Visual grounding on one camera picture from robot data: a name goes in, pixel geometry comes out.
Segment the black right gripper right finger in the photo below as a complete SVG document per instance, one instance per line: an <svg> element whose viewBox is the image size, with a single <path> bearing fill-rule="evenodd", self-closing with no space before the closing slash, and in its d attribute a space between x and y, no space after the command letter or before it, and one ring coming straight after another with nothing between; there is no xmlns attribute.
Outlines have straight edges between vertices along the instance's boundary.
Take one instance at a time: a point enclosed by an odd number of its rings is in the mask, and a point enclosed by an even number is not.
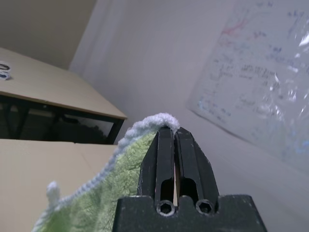
<svg viewBox="0 0 309 232"><path fill-rule="evenodd" d="M196 207L214 208L219 191L211 164L186 129L175 134L175 165L178 198L188 196Z"/></svg>

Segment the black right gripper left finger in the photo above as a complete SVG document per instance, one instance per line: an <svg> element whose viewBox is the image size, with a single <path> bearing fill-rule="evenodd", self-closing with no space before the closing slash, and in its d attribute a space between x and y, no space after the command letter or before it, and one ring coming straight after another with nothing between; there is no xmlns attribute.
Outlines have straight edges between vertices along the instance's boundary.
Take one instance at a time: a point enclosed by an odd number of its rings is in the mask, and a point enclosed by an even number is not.
<svg viewBox="0 0 309 232"><path fill-rule="evenodd" d="M152 140L140 166L137 194L149 196L154 204L173 202L174 136L169 128L161 128Z"/></svg>

